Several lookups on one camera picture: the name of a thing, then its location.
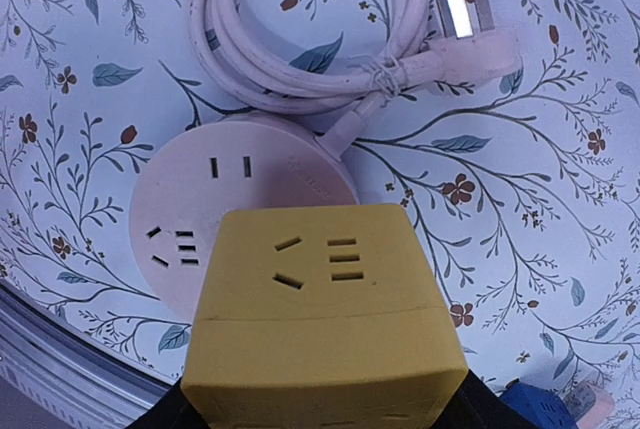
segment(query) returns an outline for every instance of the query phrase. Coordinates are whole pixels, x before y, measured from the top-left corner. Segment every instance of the floral pattern surface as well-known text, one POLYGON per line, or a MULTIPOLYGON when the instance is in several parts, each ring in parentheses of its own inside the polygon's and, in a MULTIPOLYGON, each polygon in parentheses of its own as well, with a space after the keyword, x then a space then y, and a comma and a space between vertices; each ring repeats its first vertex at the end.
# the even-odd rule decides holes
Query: floral pattern surface
MULTIPOLYGON (((238 2, 262 44, 318 73, 375 53, 392 29, 393 0, 238 2)), ((524 69, 403 92, 346 161, 364 203, 406 208, 492 389, 521 378, 563 393, 590 378, 618 401, 604 427, 637 427, 640 0, 492 3, 518 28, 524 69)), ((0 0, 0 278, 167 381, 191 326, 136 268, 131 192, 170 139, 251 110, 199 67, 188 5, 0 0)), ((425 47, 441 35, 429 10, 425 47)))

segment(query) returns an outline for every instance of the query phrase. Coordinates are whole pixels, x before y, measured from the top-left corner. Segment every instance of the black object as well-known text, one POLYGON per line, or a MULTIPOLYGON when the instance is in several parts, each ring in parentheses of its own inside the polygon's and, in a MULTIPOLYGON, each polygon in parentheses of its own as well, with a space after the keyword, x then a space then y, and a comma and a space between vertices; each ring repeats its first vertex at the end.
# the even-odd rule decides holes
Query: black object
MULTIPOLYGON (((209 429, 178 381, 128 429, 209 429)), ((537 429, 504 405, 471 371, 431 429, 537 429)))

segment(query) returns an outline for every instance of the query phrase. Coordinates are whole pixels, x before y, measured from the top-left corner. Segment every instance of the yellow power adapter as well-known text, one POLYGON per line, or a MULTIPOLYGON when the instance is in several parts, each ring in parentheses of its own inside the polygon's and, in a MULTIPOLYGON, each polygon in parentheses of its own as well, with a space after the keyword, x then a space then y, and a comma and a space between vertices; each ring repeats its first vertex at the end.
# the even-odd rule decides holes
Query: yellow power adapter
POLYGON ((467 372, 400 206, 222 221, 181 386, 210 427, 424 429, 467 372))

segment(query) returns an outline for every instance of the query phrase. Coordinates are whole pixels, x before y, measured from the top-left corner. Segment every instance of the electrical outlet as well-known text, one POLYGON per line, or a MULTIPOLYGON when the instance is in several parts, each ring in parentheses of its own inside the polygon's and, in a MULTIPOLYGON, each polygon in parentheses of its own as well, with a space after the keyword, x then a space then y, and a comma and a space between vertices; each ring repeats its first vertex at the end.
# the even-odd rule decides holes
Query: electrical outlet
POLYGON ((400 206, 222 222, 182 383, 212 427, 430 427, 466 373, 400 206))
POLYGON ((234 116, 180 135, 147 164, 131 202, 131 245, 155 294, 190 322, 225 214, 357 202, 344 165, 306 129, 234 116))

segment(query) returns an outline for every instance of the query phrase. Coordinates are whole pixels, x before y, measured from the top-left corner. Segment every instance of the pink plug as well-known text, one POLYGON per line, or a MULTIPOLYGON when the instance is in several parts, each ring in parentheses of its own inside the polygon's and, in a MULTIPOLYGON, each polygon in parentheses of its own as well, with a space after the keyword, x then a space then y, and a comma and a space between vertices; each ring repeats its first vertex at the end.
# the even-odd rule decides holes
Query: pink plug
POLYGON ((579 429, 596 429, 616 406, 611 394, 587 381, 578 384, 564 403, 579 429))

